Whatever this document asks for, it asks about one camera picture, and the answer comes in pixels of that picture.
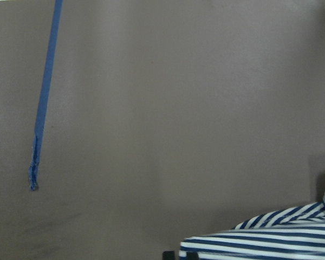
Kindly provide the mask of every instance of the white stripe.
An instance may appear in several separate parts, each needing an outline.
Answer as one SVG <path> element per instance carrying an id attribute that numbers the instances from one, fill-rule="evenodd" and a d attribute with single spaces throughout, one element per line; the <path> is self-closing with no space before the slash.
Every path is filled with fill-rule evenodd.
<path id="1" fill-rule="evenodd" d="M 249 228 L 250 225 L 254 222 L 255 219 L 257 219 L 257 218 L 252 218 L 252 219 L 250 219 L 250 220 L 247 222 L 247 224 L 246 224 L 246 226 L 244 227 L 244 229 Z"/>
<path id="2" fill-rule="evenodd" d="M 243 224 L 244 222 L 242 222 L 242 223 L 239 223 L 237 226 L 235 226 L 233 229 L 239 229 L 241 226 L 242 226 L 242 224 Z"/>
<path id="3" fill-rule="evenodd" d="M 219 241 L 219 240 L 213 240 L 213 239 L 206 239 L 207 241 Z M 282 244 L 282 243 L 276 243 L 276 242 L 263 242 L 263 241 L 252 241 L 252 240 L 246 240 L 244 238 L 242 239 L 235 239 L 235 238 L 223 238 L 221 242 L 224 243 L 233 243 L 233 244 L 244 244 L 244 245 L 253 245 L 253 246 L 264 246 L 266 248 L 280 248 L 280 249 L 289 249 L 289 250 L 297 250 L 297 251 L 317 251 L 317 252 L 325 252 L 325 247 L 322 245 L 319 246 L 310 246 L 310 245 L 288 245 L 288 244 Z M 182 242 L 187 244 L 194 244 L 193 248 L 202 248 L 203 244 L 197 243 L 197 242 Z M 222 245 L 214 245 L 219 248 L 223 247 Z"/>
<path id="4" fill-rule="evenodd" d="M 303 211 L 305 211 L 307 208 L 309 208 L 309 207 L 311 207 L 312 205 L 314 205 L 315 203 L 312 203 L 312 204 L 308 204 L 308 205 L 306 205 L 306 206 L 303 206 L 301 209 L 299 209 L 297 212 L 303 212 Z M 284 212 L 285 211 L 291 211 L 291 210 L 293 210 L 293 209 L 295 209 L 295 208 L 297 208 L 297 207 L 291 207 L 291 208 L 289 208 L 289 209 L 286 209 L 286 210 L 284 210 Z M 267 218 L 270 216 L 270 215 L 272 215 L 273 213 L 275 213 L 275 212 L 277 212 L 277 211 L 272 211 L 272 212 L 270 212 L 270 213 L 267 213 L 262 219 L 260 219 L 259 220 L 259 222 L 255 225 L 255 227 L 257 227 L 257 226 L 261 226 L 266 220 L 267 220 Z"/>
<path id="5" fill-rule="evenodd" d="M 313 205 L 315 205 L 316 203 L 312 203 L 309 205 L 306 205 L 304 207 L 302 207 L 301 209 L 299 209 L 298 211 L 296 211 L 293 214 L 289 214 L 289 212 L 291 212 L 292 210 L 296 209 L 297 207 L 292 207 L 289 208 L 287 210 L 284 210 L 283 212 L 281 212 L 280 214 L 275 215 L 273 218 L 270 219 L 270 221 L 267 222 L 267 224 L 265 224 L 265 226 L 272 226 L 272 224 L 279 218 L 284 217 L 284 215 L 286 214 L 286 218 L 282 219 L 280 221 L 280 223 L 284 223 L 284 222 L 288 222 L 289 220 L 291 220 L 292 218 L 301 215 L 305 210 L 307 210 L 308 208 L 312 207 Z M 320 204 L 319 206 L 315 207 L 314 209 L 305 212 L 303 215 L 299 216 L 297 219 L 301 219 L 301 218 L 308 218 L 310 215 L 314 214 L 315 212 L 319 211 L 320 209 L 322 209 L 323 205 Z"/>
<path id="6" fill-rule="evenodd" d="M 305 259 L 305 260 L 315 259 L 315 256 L 309 256 L 309 255 L 305 255 L 305 254 L 303 254 L 304 258 L 295 258 L 296 256 L 298 256 L 298 254 L 297 254 L 298 252 L 296 252 L 296 253 L 280 253 L 280 252 L 270 252 L 270 251 L 261 251 L 261 250 L 253 250 L 253 249 L 233 248 L 230 246 L 221 246 L 221 245 L 207 245 L 207 244 L 197 244 L 197 245 L 198 245 L 197 249 L 227 251 L 227 252 L 251 254 L 251 255 L 258 255 L 258 256 L 282 257 L 282 258 L 287 258 L 287 259 Z M 182 242 L 181 246 L 185 246 L 188 248 L 196 248 L 196 247 L 193 247 L 192 243 L 185 243 L 185 242 Z M 325 259 L 325 257 L 318 256 L 318 259 L 322 260 L 322 259 Z"/>
<path id="7" fill-rule="evenodd" d="M 287 226 L 285 226 L 285 228 L 280 228 L 280 229 L 271 227 L 271 228 L 263 228 L 263 229 L 229 230 L 229 231 L 226 231 L 223 233 L 212 234 L 211 236 L 221 236 L 226 233 L 231 235 L 234 233 L 252 233 L 252 232 L 307 233 L 307 234 L 325 235 L 325 230 L 308 229 L 308 227 L 311 227 L 311 225 L 309 225 L 309 226 L 304 225 L 305 229 L 294 229 L 294 227 L 296 227 L 296 226 L 298 226 L 298 225 L 291 225 L 292 228 L 290 228 L 290 227 L 288 228 Z"/>
<path id="8" fill-rule="evenodd" d="M 285 222 L 285 223 L 282 223 L 282 224 L 274 225 L 274 226 L 272 226 L 272 228 L 285 227 L 285 226 L 290 227 L 290 226 L 293 226 L 295 224 L 310 224 L 312 222 L 322 223 L 322 222 L 325 222 L 325 218 L 322 218 L 322 219 L 308 218 L 308 219 L 293 220 L 293 221 L 290 221 L 290 222 Z"/>
<path id="9" fill-rule="evenodd" d="M 198 252 L 198 255 L 202 259 L 211 259 L 211 260 L 239 260 L 239 259 L 243 259 L 239 254 L 237 254 L 237 256 L 226 256 L 226 255 L 220 255 L 218 253 Z M 179 256 L 186 257 L 186 251 L 179 251 Z M 257 260 L 257 258 L 245 258 L 245 260 Z"/>
<path id="10" fill-rule="evenodd" d="M 208 253 L 208 252 L 199 252 L 198 255 L 201 259 L 209 259 L 209 260 L 240 260 L 240 259 L 257 260 L 255 256 L 253 256 L 253 258 L 241 258 L 241 256 L 226 256 L 226 255 L 221 255 L 217 253 Z M 186 257 L 186 251 L 179 251 L 179 256 Z M 289 256 L 288 259 L 325 260 L 325 256 L 320 256 L 315 254 L 315 255 L 309 255 L 308 258 L 306 258 L 306 255 L 291 255 Z"/>
<path id="11" fill-rule="evenodd" d="M 228 230 L 228 232 L 245 232 L 245 231 L 256 231 L 256 230 L 267 230 L 267 229 L 275 229 L 277 228 L 278 225 L 274 225 L 274 226 L 270 226 L 270 227 L 258 227 L 256 229 L 240 229 L 240 230 L 234 230 L 234 229 L 230 229 Z M 322 226 L 325 227 L 325 221 L 323 221 L 323 223 L 308 223 L 308 224 L 304 224 L 304 225 L 289 225 L 289 227 L 291 226 L 296 226 L 296 227 L 309 227 L 309 226 Z"/>
<path id="12" fill-rule="evenodd" d="M 189 239 L 199 239 L 205 241 L 223 241 L 223 239 L 228 239 L 226 236 L 241 236 L 241 237 L 252 237 L 252 238 L 267 238 L 267 239 L 280 239 L 284 241 L 298 241 L 298 242 L 312 242 L 325 244 L 325 238 L 314 238 L 314 237 L 301 237 L 301 236 L 278 236 L 269 234 L 253 234 L 253 233 L 234 233 L 234 234 L 224 234 L 224 237 L 191 237 Z"/>
<path id="13" fill-rule="evenodd" d="M 325 210 L 321 211 L 318 215 L 315 216 L 315 218 L 324 217 L 324 216 L 325 216 Z"/>

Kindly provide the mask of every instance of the blue tape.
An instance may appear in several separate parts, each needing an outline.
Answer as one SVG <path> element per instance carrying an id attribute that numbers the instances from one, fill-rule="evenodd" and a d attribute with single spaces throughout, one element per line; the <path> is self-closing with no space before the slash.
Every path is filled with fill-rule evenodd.
<path id="1" fill-rule="evenodd" d="M 54 54 L 58 35 L 61 6 L 63 0 L 55 0 L 53 20 L 50 30 L 47 57 L 45 61 L 40 100 L 38 102 L 37 115 L 35 121 L 34 140 L 32 142 L 32 159 L 29 167 L 30 190 L 38 189 L 37 173 L 40 163 L 41 146 L 43 139 L 44 122 L 46 119 L 47 103 L 49 96 L 50 82 L 53 72 Z"/>

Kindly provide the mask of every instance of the dark object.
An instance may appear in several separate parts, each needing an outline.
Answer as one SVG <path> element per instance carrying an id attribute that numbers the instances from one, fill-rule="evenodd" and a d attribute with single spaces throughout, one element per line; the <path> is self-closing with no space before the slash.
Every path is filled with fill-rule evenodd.
<path id="1" fill-rule="evenodd" d="M 186 253 L 187 260 L 200 260 L 199 255 L 197 252 L 187 252 Z"/>
<path id="2" fill-rule="evenodd" d="M 162 260 L 175 260 L 174 251 L 165 251 L 162 253 Z"/>

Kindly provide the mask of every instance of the striped shirt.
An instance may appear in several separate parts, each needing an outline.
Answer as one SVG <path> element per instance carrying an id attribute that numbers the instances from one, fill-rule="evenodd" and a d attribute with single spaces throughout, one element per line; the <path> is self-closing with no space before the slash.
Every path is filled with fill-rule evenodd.
<path id="1" fill-rule="evenodd" d="M 320 203 L 262 214 L 232 230 L 187 238 L 180 245 L 180 260 L 187 252 L 197 252 L 201 260 L 323 260 L 325 197 Z"/>

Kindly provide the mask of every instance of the wall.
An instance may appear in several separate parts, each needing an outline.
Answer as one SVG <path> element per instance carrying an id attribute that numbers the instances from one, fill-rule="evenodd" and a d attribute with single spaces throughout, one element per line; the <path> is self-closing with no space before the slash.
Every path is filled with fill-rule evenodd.
<path id="1" fill-rule="evenodd" d="M 0 259 L 160 259 L 321 198 L 325 1 L 65 0 L 30 192 L 52 11 L 0 3 Z"/>

